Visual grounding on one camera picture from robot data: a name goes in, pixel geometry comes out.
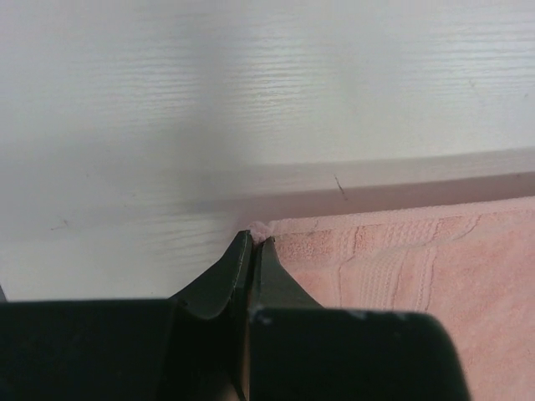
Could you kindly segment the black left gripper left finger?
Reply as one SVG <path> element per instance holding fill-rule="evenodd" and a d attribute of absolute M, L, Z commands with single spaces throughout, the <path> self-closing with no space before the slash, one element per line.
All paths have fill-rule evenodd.
<path fill-rule="evenodd" d="M 4 400 L 215 399 L 239 381 L 253 241 L 168 298 L 5 302 Z"/>

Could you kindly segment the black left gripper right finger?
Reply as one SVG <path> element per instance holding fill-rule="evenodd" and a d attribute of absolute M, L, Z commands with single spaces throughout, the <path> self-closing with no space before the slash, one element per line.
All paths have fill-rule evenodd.
<path fill-rule="evenodd" d="M 326 308 L 257 250 L 249 317 L 252 400 L 468 400 L 455 347 L 432 316 Z"/>

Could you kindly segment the pink towel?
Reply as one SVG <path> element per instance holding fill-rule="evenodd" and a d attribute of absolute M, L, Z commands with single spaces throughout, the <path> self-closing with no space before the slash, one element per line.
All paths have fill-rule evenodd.
<path fill-rule="evenodd" d="M 325 307 L 428 312 L 451 335 L 475 400 L 534 397 L 531 197 L 254 222 Z"/>

